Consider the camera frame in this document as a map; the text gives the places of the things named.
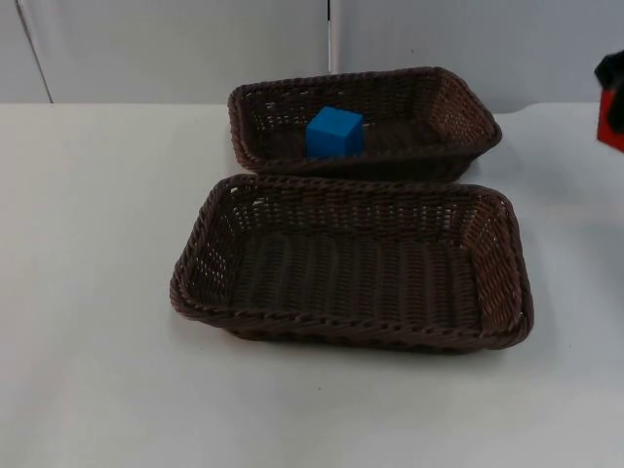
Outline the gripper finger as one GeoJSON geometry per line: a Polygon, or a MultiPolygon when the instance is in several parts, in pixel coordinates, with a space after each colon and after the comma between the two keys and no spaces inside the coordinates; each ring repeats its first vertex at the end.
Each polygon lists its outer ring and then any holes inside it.
{"type": "Polygon", "coordinates": [[[608,54],[594,69],[594,74],[603,90],[612,90],[623,81],[624,51],[608,54]]]}

